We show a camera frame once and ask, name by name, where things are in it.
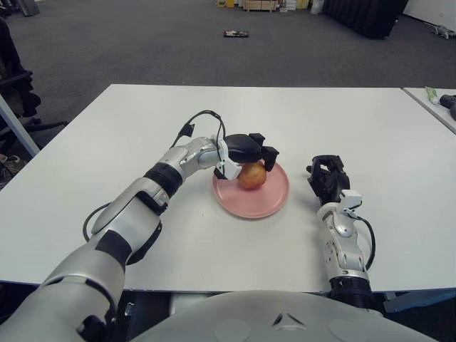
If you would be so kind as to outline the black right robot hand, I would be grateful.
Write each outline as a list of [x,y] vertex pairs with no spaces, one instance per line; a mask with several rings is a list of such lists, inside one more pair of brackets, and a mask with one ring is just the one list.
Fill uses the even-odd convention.
[[318,197],[321,206],[340,202],[342,190],[349,190],[350,180],[344,171],[344,164],[338,155],[318,155],[306,167],[311,189]]

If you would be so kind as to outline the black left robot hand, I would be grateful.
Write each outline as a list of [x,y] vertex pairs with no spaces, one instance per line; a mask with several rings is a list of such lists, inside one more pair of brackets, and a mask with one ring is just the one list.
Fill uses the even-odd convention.
[[240,164],[263,161],[267,172],[275,166],[279,151],[264,145],[265,137],[260,133],[233,134],[225,137],[229,158]]

